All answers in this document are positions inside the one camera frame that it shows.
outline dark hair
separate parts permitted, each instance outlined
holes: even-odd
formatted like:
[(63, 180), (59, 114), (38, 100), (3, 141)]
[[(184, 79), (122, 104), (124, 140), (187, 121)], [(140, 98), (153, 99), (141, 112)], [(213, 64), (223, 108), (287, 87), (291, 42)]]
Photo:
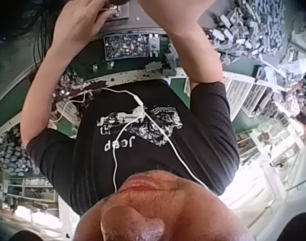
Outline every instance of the dark hair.
[(283, 229), (277, 241), (306, 241), (306, 213), (295, 216)]
[(302, 111), (296, 116), (296, 119), (301, 124), (306, 125), (306, 115)]

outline bright light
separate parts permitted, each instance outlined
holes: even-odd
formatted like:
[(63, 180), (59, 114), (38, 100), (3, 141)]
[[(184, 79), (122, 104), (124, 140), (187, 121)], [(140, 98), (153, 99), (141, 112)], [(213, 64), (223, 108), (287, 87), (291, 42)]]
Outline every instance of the bright light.
[(48, 213), (43, 213), (43, 212), (35, 212), (32, 213), (30, 209), (27, 209), (23, 206), (18, 206), (18, 209), (16, 210), (16, 216), (20, 217), (28, 222), (31, 221), (31, 217), (34, 223), (40, 224), (49, 228), (57, 229), (57, 228), (62, 228), (62, 223), (60, 220)]

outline black t-shirt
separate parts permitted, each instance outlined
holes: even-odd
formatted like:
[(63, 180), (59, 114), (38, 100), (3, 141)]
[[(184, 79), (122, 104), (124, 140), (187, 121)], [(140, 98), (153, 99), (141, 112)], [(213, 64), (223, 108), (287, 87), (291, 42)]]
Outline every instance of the black t-shirt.
[[(239, 166), (238, 147), (231, 126), (223, 83), (199, 84), (191, 93), (190, 110), (159, 80), (115, 86), (139, 96), (145, 111), (175, 145), (195, 176), (217, 195), (223, 194)], [(192, 180), (167, 139), (148, 120), (138, 117), (134, 98), (104, 90), (97, 94), (81, 121), (76, 140), (45, 129), (27, 150), (57, 193), (79, 215), (114, 193), (116, 147), (117, 187), (135, 173), (164, 170)]]

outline wrist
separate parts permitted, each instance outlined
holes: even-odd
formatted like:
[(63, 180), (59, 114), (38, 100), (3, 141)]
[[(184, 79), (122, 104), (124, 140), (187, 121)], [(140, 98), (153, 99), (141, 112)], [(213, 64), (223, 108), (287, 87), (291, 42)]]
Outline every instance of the wrist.
[(196, 23), (186, 28), (167, 31), (167, 35), (170, 38), (187, 38), (187, 37), (194, 36), (196, 35), (196, 33), (199, 33), (199, 32), (203, 32), (203, 29), (198, 23)]
[(48, 50), (44, 61), (48, 60), (49, 62), (54, 63), (58, 67), (66, 68), (73, 58), (74, 57), (72, 56), (63, 55), (60, 53), (60, 51), (57, 51), (56, 49), (51, 47)]

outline white cable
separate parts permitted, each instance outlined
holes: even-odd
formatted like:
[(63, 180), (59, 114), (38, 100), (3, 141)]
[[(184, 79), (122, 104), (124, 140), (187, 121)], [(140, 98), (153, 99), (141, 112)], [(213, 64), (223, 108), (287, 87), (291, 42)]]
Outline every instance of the white cable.
[[(135, 99), (135, 101), (139, 104), (139, 106), (142, 108), (142, 112), (141, 114), (134, 120), (132, 120), (131, 122), (127, 123), (121, 130), (121, 132), (119, 132), (116, 140), (114, 141), (114, 143), (117, 143), (119, 138), (121, 137), (122, 133), (126, 130), (127, 127), (129, 127), (132, 123), (135, 123), (136, 121), (138, 121), (140, 118), (143, 118), (144, 117), (144, 104), (143, 102), (140, 100), (140, 98), (127, 91), (127, 90), (121, 90), (121, 91), (117, 91), (117, 90), (113, 90), (113, 89), (108, 89), (108, 88), (102, 88), (104, 90), (109, 90), (111, 92), (114, 92), (114, 93), (127, 93), (127, 94), (130, 94), (131, 96), (133, 96), (133, 98)], [(113, 183), (114, 183), (114, 189), (115, 189), (115, 192), (117, 192), (117, 184), (116, 184), (116, 173), (117, 173), (117, 167), (118, 167), (118, 163), (117, 163), (117, 158), (116, 158), (116, 144), (114, 145), (113, 143), (113, 157), (114, 157), (114, 161), (115, 161), (115, 169), (114, 169), (114, 174), (113, 174)]]
[(187, 164), (185, 163), (185, 161), (182, 160), (182, 158), (179, 156), (174, 144), (172, 143), (171, 139), (168, 137), (167, 134), (165, 134), (165, 132), (162, 130), (161, 127), (159, 127), (159, 125), (144, 111), (145, 116), (147, 116), (147, 118), (159, 129), (159, 131), (161, 132), (161, 134), (163, 134), (163, 136), (166, 137), (166, 139), (168, 140), (168, 142), (170, 143), (170, 145), (173, 148), (173, 151), (175, 152), (177, 158), (180, 160), (180, 162), (182, 163), (182, 165), (187, 169), (188, 173), (191, 175), (192, 178), (194, 178), (194, 180), (196, 180), (199, 184), (201, 184), (204, 188), (209, 189), (201, 180), (199, 180), (189, 169), (189, 167), (187, 166)]
[(68, 102), (64, 105), (64, 107), (63, 107), (63, 109), (62, 109), (62, 113), (61, 113), (60, 117), (59, 117), (58, 119), (56, 119), (56, 120), (50, 120), (50, 122), (52, 122), (52, 123), (57, 123), (57, 122), (59, 122), (59, 121), (62, 119), (64, 110), (66, 109), (66, 107), (68, 106), (68, 104), (70, 104), (70, 103), (84, 103), (84, 102), (85, 102), (85, 99), (86, 99), (86, 94), (87, 94), (87, 92), (85, 92), (85, 94), (83, 94), (83, 100), (82, 100), (82, 101), (80, 101), (80, 100), (70, 100), (70, 101), (68, 101)]
[[(158, 129), (159, 129), (159, 131), (161, 132), (161, 134), (163, 135), (163, 136), (165, 136), (166, 137), (166, 139), (167, 139), (167, 141), (170, 143), (170, 145), (172, 146), (172, 149), (173, 149), (173, 151), (174, 151), (174, 153), (176, 154), (176, 156), (177, 156), (177, 158), (179, 159), (179, 161), (182, 163), (182, 165), (186, 168), (186, 170), (188, 171), (188, 173), (191, 175), (191, 177), (195, 180), (195, 181), (197, 181), (199, 184), (201, 184), (205, 189), (209, 189), (201, 180), (199, 180), (192, 172), (191, 172), (191, 170), (189, 169), (189, 167), (187, 166), (187, 164), (185, 163), (185, 161), (183, 161), (183, 159), (179, 156), (179, 154), (178, 154), (178, 152), (177, 152), (177, 150), (176, 150), (176, 148), (175, 148), (175, 146), (174, 146), (174, 144), (173, 144), (173, 142), (171, 141), (171, 139), (168, 137), (168, 135), (167, 134), (165, 134), (165, 132), (163, 131), (163, 129), (144, 111), (144, 104), (143, 104), (143, 102), (141, 101), (141, 99), (137, 96), (137, 95), (135, 95), (135, 94), (133, 94), (133, 93), (131, 93), (131, 92), (129, 92), (129, 91), (127, 91), (127, 90), (113, 90), (113, 89), (109, 89), (109, 88), (102, 88), (102, 89), (105, 89), (105, 90), (109, 90), (109, 91), (111, 91), (111, 92), (114, 92), (114, 93), (127, 93), (127, 94), (130, 94), (134, 99), (135, 99), (135, 101), (138, 103), (138, 105), (139, 106), (141, 106), (142, 107), (142, 112), (141, 112), (141, 114), (136, 118), (136, 119), (134, 119), (134, 120), (132, 120), (131, 122), (129, 122), (129, 123), (127, 123), (124, 127), (123, 127), (123, 129), (121, 130), (121, 132), (119, 132), (119, 134), (118, 134), (118, 136), (117, 136), (117, 138), (116, 138), (116, 140), (115, 140), (115, 142), (117, 142), (118, 141), (118, 139), (120, 138), (120, 136), (122, 135), (122, 133), (126, 130), (126, 128), (128, 127), (128, 126), (130, 126), (132, 123), (134, 123), (134, 122), (136, 122), (136, 121), (138, 121), (140, 118), (142, 118), (142, 117), (144, 117), (144, 116), (146, 116)], [(115, 152), (115, 150), (116, 150), (116, 148), (115, 148), (115, 145), (113, 145), (113, 157), (114, 157), (114, 161), (115, 161), (115, 170), (114, 170), (114, 175), (113, 175), (113, 183), (114, 183), (114, 188), (115, 188), (115, 192), (117, 192), (117, 185), (116, 185), (116, 173), (117, 173), (117, 166), (118, 166), (118, 164), (117, 164), (117, 159), (116, 159), (116, 152)]]

